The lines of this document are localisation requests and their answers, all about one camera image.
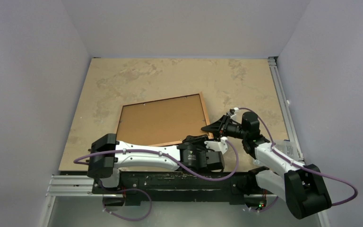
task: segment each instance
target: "metal frame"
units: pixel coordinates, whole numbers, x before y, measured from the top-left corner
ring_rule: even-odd
[[[297,146],[297,152],[300,160],[303,161],[303,154],[300,149],[300,145],[295,132],[294,124],[289,110],[289,102],[286,99],[285,92],[283,90],[282,83],[280,81],[279,72],[277,70],[277,64],[274,58],[268,59],[269,69],[272,74],[273,82],[275,85],[277,97],[279,99],[280,108],[282,110],[283,119],[287,130],[287,135],[293,143]],[[100,195],[92,194],[92,188],[94,180],[87,176],[74,176],[74,175],[53,175],[46,193],[45,202],[43,205],[43,212],[40,218],[39,227],[47,227],[56,196],[104,196],[104,197],[122,197],[121,194],[112,195]],[[250,195],[248,197],[259,197],[262,195]],[[322,227],[330,227],[330,222],[326,211],[318,213],[320,224]]]

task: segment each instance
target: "cable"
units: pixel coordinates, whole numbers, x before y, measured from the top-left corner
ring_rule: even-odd
[[[190,170],[189,168],[187,168],[180,161],[176,160],[175,158],[173,158],[172,156],[170,156],[167,153],[162,153],[162,152],[153,151],[153,150],[144,150],[144,149],[128,149],[127,152],[130,152],[130,153],[143,152],[143,153],[150,153],[150,154],[155,154],[155,155],[162,155],[162,156],[165,156],[165,157],[169,158],[173,162],[177,163],[181,168],[183,168],[184,170],[186,170],[190,174],[192,174],[192,175],[194,175],[194,176],[196,176],[196,177],[198,177],[200,179],[207,180],[207,181],[223,181],[223,180],[226,180],[229,177],[231,177],[234,173],[236,173],[237,167],[239,166],[239,154],[237,153],[237,149],[228,140],[226,140],[226,143],[229,144],[233,148],[233,151],[236,154],[236,166],[234,167],[234,170],[232,172],[230,172],[228,175],[223,176],[223,177],[219,177],[219,178],[210,178],[210,177],[199,175],[199,174],[195,173],[194,171]],[[89,158],[89,157],[93,157],[93,156],[98,156],[98,155],[117,154],[117,153],[123,153],[123,150],[101,151],[101,152],[96,152],[96,153],[92,153],[92,154],[89,154],[89,155],[84,155],[82,157],[76,158],[73,161],[73,163],[88,165],[87,162],[80,162],[80,160],[85,159],[85,158]]]
[[[251,111],[251,112],[255,113],[254,111],[252,111],[251,109],[246,108],[246,107],[241,107],[241,108],[239,108],[239,109],[240,109],[240,110],[248,110],[248,111]],[[265,122],[264,122],[264,121],[263,121],[263,120],[262,120],[259,116],[258,116],[258,119],[261,121],[261,123],[264,125],[264,127],[265,127],[266,131],[268,132],[269,138],[270,138],[270,140],[271,140],[271,142],[272,142],[272,144],[271,144],[272,152],[273,152],[273,153],[275,153],[277,156],[279,156],[281,159],[283,159],[284,161],[286,161],[286,162],[290,163],[290,164],[291,164],[291,165],[293,165],[294,167],[297,167],[297,168],[299,168],[299,169],[302,169],[302,170],[304,170],[304,171],[306,171],[306,172],[308,172],[308,173],[315,174],[315,175],[322,176],[322,177],[326,177],[326,178],[329,178],[329,179],[331,179],[331,180],[339,181],[339,182],[342,182],[342,183],[347,184],[348,186],[352,187],[352,189],[354,190],[354,194],[353,194],[352,196],[350,196],[349,198],[347,198],[347,199],[345,199],[345,200],[342,200],[342,201],[339,201],[339,202],[334,202],[334,203],[332,203],[332,206],[338,206],[338,205],[341,205],[341,204],[347,203],[347,202],[349,202],[349,201],[351,201],[351,200],[353,200],[353,199],[355,199],[355,198],[357,197],[357,195],[358,195],[358,190],[357,190],[357,188],[356,188],[354,185],[352,185],[351,183],[349,183],[349,182],[347,182],[347,181],[345,181],[345,180],[343,180],[343,179],[340,179],[340,178],[337,178],[337,177],[334,177],[334,176],[328,175],[328,174],[323,174],[323,173],[320,173],[320,172],[317,172],[317,171],[313,171],[313,170],[311,170],[311,169],[307,169],[307,168],[305,168],[305,167],[303,167],[303,166],[300,166],[300,165],[296,164],[294,161],[290,161],[288,158],[284,157],[282,154],[280,154],[278,151],[276,151],[276,150],[275,150],[275,148],[274,148],[274,146],[276,145],[276,143],[274,142],[274,140],[273,140],[273,138],[272,138],[272,136],[271,136],[271,134],[270,134],[270,131],[269,131],[269,129],[268,129],[268,127],[267,127],[267,125],[265,124]]]
[[[144,215],[144,216],[141,216],[139,218],[127,218],[127,217],[124,217],[124,216],[121,216],[119,214],[115,214],[113,213],[112,211],[108,210],[104,204],[104,200],[102,199],[102,207],[104,208],[104,211],[106,211],[108,214],[111,214],[113,216],[116,216],[118,218],[121,218],[123,220],[126,220],[126,221],[141,221],[143,220],[144,218],[148,217],[148,215],[151,213],[151,210],[152,210],[152,199],[151,197],[148,195],[148,193],[146,193],[145,191],[141,190],[141,189],[138,189],[138,188],[129,188],[129,189],[124,189],[124,190],[119,190],[119,191],[110,191],[108,190],[107,188],[105,188],[103,185],[102,185],[102,182],[99,181],[99,186],[106,192],[110,192],[110,193],[122,193],[122,192],[128,192],[128,191],[138,191],[138,192],[141,192],[143,193],[144,195],[147,196],[148,200],[149,200],[149,208],[148,208],[148,211],[147,213]]]

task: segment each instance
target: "robotic arm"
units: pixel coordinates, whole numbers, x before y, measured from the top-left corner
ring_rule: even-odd
[[[153,201],[228,201],[230,204],[249,205],[250,201],[247,201],[245,195],[266,189],[285,200],[291,213],[298,219],[330,208],[331,200],[322,177],[292,166],[276,155],[271,150],[270,141],[260,134],[258,116],[254,112],[245,112],[242,122],[237,123],[234,120],[236,111],[237,108],[232,109],[215,123],[202,128],[203,131],[213,133],[214,139],[206,135],[188,136],[180,145],[151,147],[117,141],[116,134],[103,136],[92,144],[91,153],[110,150],[119,152],[90,158],[87,175],[97,183],[102,182],[103,186],[94,188],[92,193],[108,193],[104,188],[119,190],[134,187],[148,192]],[[162,155],[171,156],[196,173],[219,178],[227,175],[223,173],[223,154],[228,149],[227,137],[241,139],[245,152],[265,167],[235,173],[225,181],[208,182],[186,174],[178,163]],[[120,167],[129,166],[156,166],[171,172],[119,170]],[[305,167],[319,172],[315,165]],[[137,194],[127,198],[123,201],[126,205],[138,205],[144,201],[144,197]]]

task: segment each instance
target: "beige table surface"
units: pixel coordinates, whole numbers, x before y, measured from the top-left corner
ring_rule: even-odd
[[[276,140],[287,139],[273,79],[266,59],[103,59],[94,58],[84,82],[60,171],[86,171],[73,164],[88,154],[91,143],[114,133],[121,106],[203,92],[210,122],[230,108],[248,107],[263,118]],[[268,136],[263,125],[261,132]],[[230,138],[239,153],[238,171],[255,168],[241,140]],[[235,165],[231,148],[225,171]],[[129,170],[154,170],[134,167]]]

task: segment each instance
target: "gray wall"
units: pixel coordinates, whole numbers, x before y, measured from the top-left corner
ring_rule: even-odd
[[[277,56],[310,0],[63,0],[95,57]]]
[[[305,159],[359,189],[332,226],[363,226],[363,1],[312,0],[278,67]],[[326,183],[332,201],[352,194]]]
[[[0,0],[0,226],[36,226],[89,55],[60,0]]]

